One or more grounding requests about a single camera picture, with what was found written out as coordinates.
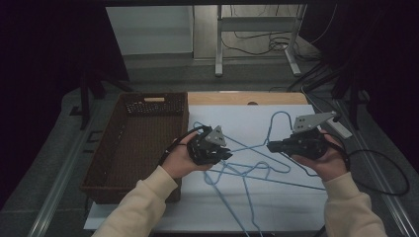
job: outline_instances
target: basket handle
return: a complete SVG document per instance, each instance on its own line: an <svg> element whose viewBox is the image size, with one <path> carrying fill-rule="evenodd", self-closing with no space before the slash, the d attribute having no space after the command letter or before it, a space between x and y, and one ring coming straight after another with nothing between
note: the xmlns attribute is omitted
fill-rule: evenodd
<svg viewBox="0 0 419 237"><path fill-rule="evenodd" d="M144 102L164 102L164 97L144 97Z"/></svg>

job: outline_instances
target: tangled blue wire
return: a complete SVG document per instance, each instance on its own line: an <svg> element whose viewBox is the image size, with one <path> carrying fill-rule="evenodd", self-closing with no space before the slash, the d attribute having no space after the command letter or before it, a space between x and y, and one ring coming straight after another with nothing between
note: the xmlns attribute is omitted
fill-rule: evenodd
<svg viewBox="0 0 419 237"><path fill-rule="evenodd" d="M238 152L238 151L243 151L243 150L252 150L253 152L269 159L272 160L276 163L281 164L283 167L285 167L285 170L279 170L279 169L275 169L274 167L272 167L270 164L268 164L265 161L259 161L257 162L255 165L244 165L244 164L238 164L238 163L228 163L226 161L221 160L218 164L220 164L222 167L220 170L209 170L209 171L205 171L204 172L204 177L205 177L205 182L212 186L215 190L215 192L217 193L217 195L219 196L219 198L222 200L222 202L224 203L224 205L227 207L227 209L229 210L229 212L231 213L231 215L234 217L234 219L237 221L238 225L240 226L240 228L243 230L243 232L246 234L246 236L249 236L248 231L246 230L246 228L244 227L243 223L240 221L240 218L237 216L237 214L234 212L233 208L231 207L231 205L228 203L227 199L225 198L225 196L222 194L222 192L219 190L219 188L217 187L218 182L220 181L221 177L223 175L229 175L229 176L236 176L236 177L241 177L242 181L243 181L243 185L244 185L244 190L247 196L247 201L249 203L249 208L250 208L250 212L251 212L251 221L252 224L256 227L256 229L258 230L260 236L262 237L262 230L260 228L260 226L256 223L255 221L255 212L254 212L254 206L253 206L253 202L252 202L252 198L250 196L250 192L249 192L249 188L247 185L246 180L247 179L255 179L255 180L261 180L261 181L266 181L266 182L273 182L273 183L278 183L278 184L282 184L282 185L290 185L290 186L295 186L295 187L301 187L301 188L307 188L307 189L314 189L314 190L322 190L324 191L324 189L319 188L319 187L313 187L313 186L307 186L307 185L301 185L301 184L295 184L295 183L290 183L290 182L283 182L283 181L278 181L278 180L274 180L270 178L270 175L272 173L281 173L281 174L287 174L291 171L292 167L289 166L288 164L279 161L278 159L275 159L274 157L271 157L269 155L266 155L258 150L256 150L256 148L258 147L262 147L262 146L266 146L268 144L268 142L270 141L270 137L271 137L271 132L272 132L272 126L273 126L273 122L274 122L274 117L276 115L286 115L288 117L288 121L290 123L290 130L293 130L293 125L292 125L292 119L290 114L288 114L287 112L275 112L274 114L272 114L271 116L271 121L270 121L270 125L268 128L268 132L267 132L267 136L264 140L264 142L260 145L253 145L253 146L247 146L243 143L241 143L240 141L233 139L232 137L229 137L227 135L224 135L225 138L227 138L228 140L242 146L242 148L239 149L235 149L235 150L231 150L231 153L234 152ZM202 123L196 121L194 122L194 127L203 125ZM303 166L299 165L298 163L296 163L296 161L292 158L290 158L288 155L284 154L284 153L280 153L282 156L284 156L285 158L287 158L288 160L292 161L294 164L296 164L300 169L304 170L305 174L309 177L314 177L317 175L314 174L310 174L308 172L307 169L305 169ZM256 170L265 170L266 173L264 174L264 177L257 177L252 175L253 171ZM209 173L217 173L217 176L215 177L215 179L213 179Z"/></svg>

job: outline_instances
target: metal bracket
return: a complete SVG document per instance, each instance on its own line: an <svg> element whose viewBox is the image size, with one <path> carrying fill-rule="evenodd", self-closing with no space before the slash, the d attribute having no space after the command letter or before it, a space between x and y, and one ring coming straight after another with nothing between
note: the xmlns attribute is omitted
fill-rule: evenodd
<svg viewBox="0 0 419 237"><path fill-rule="evenodd" d="M219 146L226 146L224 134L222 134L221 126L217 126L212 132L206 136L206 141Z"/></svg>
<svg viewBox="0 0 419 237"><path fill-rule="evenodd" d="M337 116L338 114L336 112L329 112L297 117L295 118L295 123L293 124L293 133L312 130L329 119L336 118Z"/></svg>

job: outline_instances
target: black wire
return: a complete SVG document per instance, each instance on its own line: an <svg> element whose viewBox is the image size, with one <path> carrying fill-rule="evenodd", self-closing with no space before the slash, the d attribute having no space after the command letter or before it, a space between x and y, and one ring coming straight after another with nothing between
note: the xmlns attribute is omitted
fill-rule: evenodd
<svg viewBox="0 0 419 237"><path fill-rule="evenodd" d="M233 11L232 8L234 8L232 5L230 5L230 15L231 17L233 16ZM237 35L237 32L234 32L234 35L238 38L238 39L242 39L242 40L248 40L248 39L253 39L253 38L259 38L259 37L265 37L265 36L269 36L269 35L277 35L277 34L286 34L286 33L290 33L290 32L277 32L277 33L266 33L266 34L260 34L260 35L256 35L256 36L251 36L251 37L240 37Z"/></svg>
<svg viewBox="0 0 419 237"><path fill-rule="evenodd" d="M321 98L321 97L318 97L318 96L316 96L316 95L314 95L314 94L310 94L311 96L313 96L313 97L315 97L316 99L318 99L318 100L320 100L320 101L322 101L322 102L324 102L324 103L326 103L331 109L332 109L332 111L335 111L335 112L337 112L337 113L339 113L339 114L342 114L341 113L341 111L340 110L338 110L336 107L334 107L330 102L328 102L328 101L326 101L325 99L323 99L323 98Z"/></svg>
<svg viewBox="0 0 419 237"><path fill-rule="evenodd" d="M295 80L293 83L291 83L289 85L289 87L287 88L287 92L291 92L293 87L300 83L301 81L305 80L309 75L313 74L314 72L320 70L320 68L322 68L324 66L324 63L322 61L320 61L319 63L317 63L314 67L312 67L308 72L306 72L303 76L299 77L297 80Z"/></svg>
<svg viewBox="0 0 419 237"><path fill-rule="evenodd" d="M318 77L318 76L322 75L323 73L327 72L328 70L329 70L329 68L328 68L327 66L325 66L325 67L324 67L324 70L323 70L322 72L320 72L320 73L319 73L319 72L317 72L313 78L310 78L310 79L309 79L309 80L307 80L307 81L311 81L311 80L313 80L314 78L316 78L316 77Z"/></svg>
<svg viewBox="0 0 419 237"><path fill-rule="evenodd" d="M288 45L290 39L285 37L275 37L271 38L272 34L269 34L269 47L275 48L276 46L281 46L280 49L275 49L276 51L284 51L286 48L283 45ZM287 42L276 41L276 40L287 40Z"/></svg>
<svg viewBox="0 0 419 237"><path fill-rule="evenodd" d="M343 161L345 162L346 170L351 171L351 160L349 159L349 155L346 153L346 151L342 147L340 147L339 145L336 145L333 142L326 141L326 143L329 147L337 150L341 154Z"/></svg>
<svg viewBox="0 0 419 237"><path fill-rule="evenodd" d="M89 216L89 197L86 196L86 199L84 200L84 218L87 219Z"/></svg>
<svg viewBox="0 0 419 237"><path fill-rule="evenodd" d="M287 159L289 159L291 162L293 162L294 164L296 164L297 166L299 166L299 168L301 170L303 170L308 177L318 177L317 173L315 175L311 175L304 166L302 166L301 164L299 164L298 162L296 162L292 157L290 157L286 153L281 152L280 154L282 154L284 157L286 157Z"/></svg>
<svg viewBox="0 0 419 237"><path fill-rule="evenodd" d="M300 61L319 61L322 59L321 53L319 53L318 56L301 55L301 52L299 51L299 44L297 42L295 42L295 44L296 44L296 51L295 51L295 48L293 48L293 55L295 56L296 59Z"/></svg>
<svg viewBox="0 0 419 237"><path fill-rule="evenodd" d="M273 51L273 50L275 49L274 47L271 47L271 48L269 48L268 50L263 51L263 52L249 52L249 51L243 50L243 49L238 48L238 47L228 46L227 44L225 44L225 42L224 42L224 40L223 40L222 38L221 38L221 42L222 42L222 44L224 44L224 46L225 46L226 48L229 48L229 49L234 49L234 50L238 50L238 51L242 51L242 52L245 52L245 53L247 53L247 54L251 54L251 55L262 55L262 54L266 54L266 53L268 53L268 52L270 52L270 51Z"/></svg>
<svg viewBox="0 0 419 237"><path fill-rule="evenodd" d="M371 153L374 153L374 154L377 154L377 155L382 156L385 160L387 160L388 162L390 162L398 170L398 172L401 174L401 176L403 177L404 183L405 183L405 188L404 188L404 190L402 192L390 193L390 192L386 192L386 191L381 191L381 190L375 189L373 187L370 187L370 186L368 186L368 185L366 185L366 184L364 184L364 183L362 183L362 182L354 179L355 183L357 183L358 185L360 185L360 186L362 186L362 187L364 187L364 188L366 188L368 190L371 190L371 191L380 193L382 195L388 195L388 196L404 196L407 193L409 193L409 191L410 191L410 183L409 183L409 180L407 179L407 176L406 176L406 174L404 174L403 170L394 161L392 161L388 156L386 156L386 155L384 155L384 154L382 154L382 153L380 153L378 151L374 151L374 150L370 150L370 149L356 150L356 151L353 151L352 153L350 153L348 156L351 157L351 156L353 156L353 155L355 155L357 153L360 153L360 152L371 152Z"/></svg>
<svg viewBox="0 0 419 237"><path fill-rule="evenodd" d="M326 226L323 225L323 227L321 227L321 229L319 229L317 231L317 233L315 233L315 235L313 235L313 237L320 237L324 233L325 230L326 230Z"/></svg>
<svg viewBox="0 0 419 237"><path fill-rule="evenodd" d="M287 10L289 12L289 16L291 15L291 11L290 11L290 5L287 5Z"/></svg>
<svg viewBox="0 0 419 237"><path fill-rule="evenodd" d="M337 139L337 140L339 141L340 145L342 146L342 149L343 149L343 150L345 151L345 153L346 153L346 146L345 146L345 143L343 142L343 140L342 140L339 136L337 136L337 135L335 135L335 134L331 134L331 133L329 133L329 132L325 132L325 133L322 133L322 134L329 135L329 136L332 136L333 138Z"/></svg>
<svg viewBox="0 0 419 237"><path fill-rule="evenodd" d="M197 126L191 130L189 130L187 133L183 134L182 136L180 136L179 138L177 138L175 141L172 142L172 144L167 147L167 149L164 151L163 155L161 156L160 160L158 161L158 165L162 165L164 163L164 161L166 160L166 158L169 156L170 152L173 151L173 149L175 149L176 146L178 145L184 145L183 143L181 143L181 141L187 137L188 135L192 134L195 131L198 131L199 129L202 129L206 126L202 125L202 126Z"/></svg>

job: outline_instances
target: black cable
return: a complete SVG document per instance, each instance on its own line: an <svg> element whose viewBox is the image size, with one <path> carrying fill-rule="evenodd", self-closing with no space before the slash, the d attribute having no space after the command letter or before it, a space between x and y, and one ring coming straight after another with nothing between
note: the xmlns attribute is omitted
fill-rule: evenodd
<svg viewBox="0 0 419 237"><path fill-rule="evenodd" d="M289 38L284 38L284 37L275 37L275 38L271 38L272 34L269 35L269 47L272 47L275 51L284 51L285 49L287 49L286 47L284 47L284 45L289 45Z"/></svg>
<svg viewBox="0 0 419 237"><path fill-rule="evenodd" d="M271 47L271 48L269 48L268 50L263 51L263 52L249 52L249 51L243 50L243 49L238 48L238 47L228 46L227 44L225 44L225 42L224 42L224 40L223 40L222 38L221 38L221 42L222 42L222 44L224 44L224 46L225 46L226 48L229 48L229 49L234 49L234 50L238 50L238 51L242 51L242 52L244 52L244 53L251 54L251 55L262 55L262 54L266 54L266 53L268 53L268 52L270 52L270 51L274 50L274 48L273 48L273 47Z"/></svg>
<svg viewBox="0 0 419 237"><path fill-rule="evenodd" d="M204 127L206 127L206 126L204 126L204 125L197 126L193 129L189 130L187 133L183 134L182 136L178 137L175 141L173 141L172 144L169 147L167 147L167 149L164 151L163 155L161 156L160 160L158 161L158 165L161 166L164 163L166 158L170 155L170 152L172 152L173 149L175 149L176 146L184 145L184 144L181 144L181 141L185 137L187 137L188 135L192 134L193 132L198 131L199 129L202 129Z"/></svg>
<svg viewBox="0 0 419 237"><path fill-rule="evenodd" d="M345 162L346 170L348 172L351 171L351 160L349 159L349 155L346 153L346 151L342 147L340 147L339 145L336 145L333 142L326 141L326 144L329 147L331 147L332 149L338 151L341 154L341 156L343 158L343 161Z"/></svg>
<svg viewBox="0 0 419 237"><path fill-rule="evenodd" d="M262 16L266 12L267 8L268 8L268 5L265 5L263 11L261 13L259 13L258 17Z"/></svg>
<svg viewBox="0 0 419 237"><path fill-rule="evenodd" d="M315 235L313 235L313 237L320 237L324 233L325 230L326 230L326 226L323 225L323 227L321 227L321 229L319 229L317 231L317 233L315 233Z"/></svg>
<svg viewBox="0 0 419 237"><path fill-rule="evenodd" d="M317 74L317 75L315 75L315 77L318 77L318 76L320 76L320 75L322 75L324 72L326 72L327 71L327 67L325 68L325 70L324 71L322 71L321 73L319 73L319 74ZM272 90L274 90L274 89L287 89L288 87L271 87L271 89L269 89L269 91L268 92L271 92ZM325 103L327 103L331 108L332 108L332 111L335 111L335 112L338 112L338 113L340 113L336 108L334 108L330 103L328 103L327 101L325 101L324 99L321 99L321 98L318 98L318 99L320 99L320 100L322 100L322 101L324 101Z"/></svg>
<svg viewBox="0 0 419 237"><path fill-rule="evenodd" d="M291 11L290 11L290 5L287 4L287 10L289 12L289 16L291 15Z"/></svg>
<svg viewBox="0 0 419 237"><path fill-rule="evenodd" d="M314 72L320 70L320 68L322 68L324 66L323 62L319 62L317 63L314 67L312 67L308 72L306 72L304 75L302 75L301 77L299 77L297 80L295 80L293 83L291 83L289 85L289 87L287 88L287 92L291 92L293 87L300 83L301 81L305 80L309 75L313 74Z"/></svg>
<svg viewBox="0 0 419 237"><path fill-rule="evenodd" d="M362 182L354 179L355 183L357 183L358 185L360 185L360 186L362 186L362 187L364 187L364 188L366 188L368 190L371 190L371 191L380 193L382 195L388 195L388 196L404 196L407 193L409 193L409 191L410 191L410 183L409 183L409 180L407 179L407 176L406 176L406 174L404 174L403 170L394 161L392 161L388 156L386 156L386 155L384 155L384 154L382 154L382 153L380 153L378 151L374 151L374 150L370 150L370 149L356 150L356 151L351 152L348 156L351 157L351 156L353 156L353 155L355 155L357 153L360 153L360 152L371 152L371 153L374 153L374 154L377 154L377 155L382 156L385 160L387 160L388 162L390 162L398 170L398 172L401 174L401 176L403 177L404 183L405 183L405 188L401 192L398 192L398 193L390 193L390 192L381 191L381 190L378 190L376 188L370 187L370 186L368 186L368 185L366 185L366 184L364 184L364 183L362 183Z"/></svg>
<svg viewBox="0 0 419 237"><path fill-rule="evenodd" d="M278 15L279 8L280 8L280 6L278 5L278 7L277 7L277 11L276 11L276 13L275 13L275 15L276 15L276 16ZM233 17L233 14L234 14L235 16L237 16L237 17L238 17L238 15L237 15L237 14L236 14L236 12L235 12L235 7L234 7L233 5L230 5L230 16L231 16L231 17ZM266 54L266 53L268 53L268 52L270 52L270 51L274 51L274 50L276 50L276 49L272 48L272 47L273 47L273 45L274 45L274 46L278 46L278 45L282 45L282 44L288 44L287 42L277 42L277 41L275 41L275 39L271 39L271 35L285 34L285 33L290 33L290 32L278 32L278 33L260 34L260 35L251 36L251 37L240 37L240 36L238 36L238 35L237 35L237 32L234 32L234 35L235 35L238 39L242 39L242 40L248 40L248 39L253 39L253 38L258 38L258 37L270 36L270 42L269 42L269 49L270 49L270 50L265 51L265 52L260 52L260 53L249 52L249 51L246 51L246 50L241 49L241 48L227 46L225 43L223 43L223 44L224 44L224 46L226 46L227 48L230 48L230 49L235 49L235 50L239 50L239 51L242 51L242 52L244 52L244 53L248 53L248 54L252 54L252 55L262 55L262 54ZM296 46L297 46L297 53L295 53L295 52L294 52L295 58L297 58L297 59L299 59L299 60L301 60L301 61L314 61L314 60L320 60L320 58L319 58L319 57L306 57L306 56L301 55L301 54L300 54L300 52L299 52L299 45L298 45L298 43L297 43L297 42L295 42L295 44L296 44Z"/></svg>
<svg viewBox="0 0 419 237"><path fill-rule="evenodd" d="M331 133L329 133L329 132L325 132L325 133L322 133L322 134L332 136L333 138L335 138L336 140L338 140L338 141L339 141L339 143L340 143L340 145L342 146L342 149L344 150L345 154L347 153L347 152L346 152L346 146L345 146L345 143L343 142L343 140L342 140L339 136L337 136L337 135L335 135L335 134L331 134Z"/></svg>
<svg viewBox="0 0 419 237"><path fill-rule="evenodd" d="M297 166L299 166L299 168L301 169L301 170L303 170L304 172L305 172L305 174L308 176L308 177L318 177L318 175L317 175L317 173L316 174L314 174L314 175L311 175L309 172L308 172L308 170L303 166L303 165L301 165L301 164L299 164L298 162L296 162L292 157L290 157L289 155L287 155L286 153L284 153L284 152L280 152L280 154L282 154L284 157L286 157L287 159L289 159L291 162L293 162L294 164L296 164Z"/></svg>
<svg viewBox="0 0 419 237"><path fill-rule="evenodd" d="M315 97L316 99L318 99L318 100L320 100L320 101L322 101L322 102L324 102L324 103L326 103L331 109L332 109L332 111L335 111L335 112L337 112L337 113L340 113L340 111L336 108L336 107L334 107L330 102L328 102L328 101L326 101L325 99L323 99L323 98L321 98L321 97L318 97L318 96L316 96L316 95L314 95L314 94L310 94L311 96L313 96L313 97Z"/></svg>
<svg viewBox="0 0 419 237"><path fill-rule="evenodd" d="M299 51L299 44L295 42L296 44L296 51L295 48L293 48L293 55L296 59L300 61L319 61L322 59L321 52L318 54L318 56L307 56L307 55L301 55L301 52Z"/></svg>

